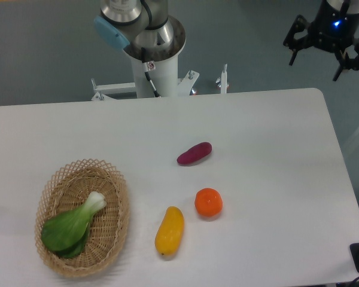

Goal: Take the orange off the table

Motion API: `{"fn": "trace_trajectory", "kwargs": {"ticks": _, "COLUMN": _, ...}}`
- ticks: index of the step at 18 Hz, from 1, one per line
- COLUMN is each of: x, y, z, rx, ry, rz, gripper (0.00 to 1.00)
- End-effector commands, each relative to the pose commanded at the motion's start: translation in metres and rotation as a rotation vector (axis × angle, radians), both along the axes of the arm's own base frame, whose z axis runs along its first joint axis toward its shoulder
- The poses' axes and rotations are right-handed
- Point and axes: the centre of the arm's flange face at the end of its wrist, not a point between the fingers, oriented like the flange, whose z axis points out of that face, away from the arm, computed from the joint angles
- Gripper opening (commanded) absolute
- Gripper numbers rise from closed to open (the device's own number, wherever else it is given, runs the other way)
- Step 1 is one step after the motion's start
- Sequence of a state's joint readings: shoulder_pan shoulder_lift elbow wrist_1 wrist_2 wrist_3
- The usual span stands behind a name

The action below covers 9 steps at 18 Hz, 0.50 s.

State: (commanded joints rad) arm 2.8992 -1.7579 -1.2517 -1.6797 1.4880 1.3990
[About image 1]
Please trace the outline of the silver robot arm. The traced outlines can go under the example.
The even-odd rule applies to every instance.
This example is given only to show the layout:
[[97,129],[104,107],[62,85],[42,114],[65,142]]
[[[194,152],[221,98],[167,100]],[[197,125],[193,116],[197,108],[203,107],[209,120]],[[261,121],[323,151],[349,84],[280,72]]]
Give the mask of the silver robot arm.
[[[94,19],[98,35],[116,50],[134,51],[139,60],[166,59],[178,37],[168,14],[167,1],[101,1]],[[315,47],[335,55],[343,71],[359,70],[359,1],[322,1],[314,21],[298,15],[283,45],[292,52],[293,64],[300,50]]]

